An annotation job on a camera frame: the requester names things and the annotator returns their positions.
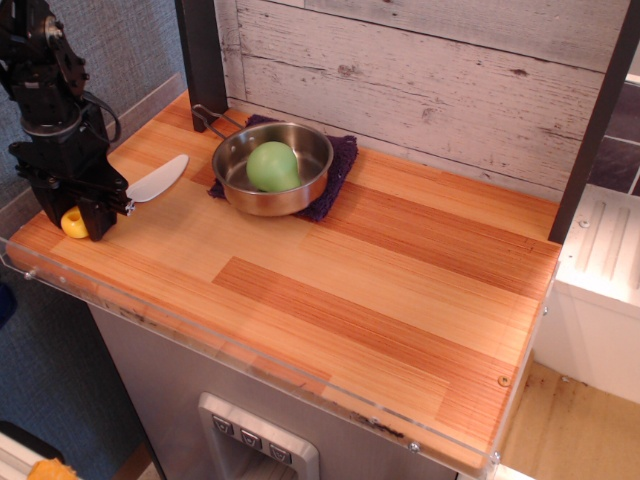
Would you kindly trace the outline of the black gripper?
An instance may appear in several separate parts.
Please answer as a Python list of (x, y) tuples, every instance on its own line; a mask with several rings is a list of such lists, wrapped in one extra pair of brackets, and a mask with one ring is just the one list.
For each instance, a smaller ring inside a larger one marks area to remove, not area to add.
[(125, 215), (128, 181), (107, 160), (110, 145), (121, 135), (107, 132), (102, 112), (113, 110), (96, 97), (84, 97), (72, 110), (71, 121), (58, 125), (21, 122), (29, 142), (14, 142), (9, 153), (18, 174), (27, 179), (43, 211), (53, 224), (78, 205), (92, 241), (100, 241)]

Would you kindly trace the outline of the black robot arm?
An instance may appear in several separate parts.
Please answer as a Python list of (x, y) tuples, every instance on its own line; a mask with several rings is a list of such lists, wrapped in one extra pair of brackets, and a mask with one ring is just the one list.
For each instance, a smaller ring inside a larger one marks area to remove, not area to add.
[(2, 2), (1, 84), (29, 137), (9, 147), (17, 173), (54, 225), (78, 208), (89, 238), (99, 241), (134, 202), (128, 181), (107, 159), (121, 124), (107, 131), (103, 115), (111, 109), (86, 91), (88, 79), (47, 2)]

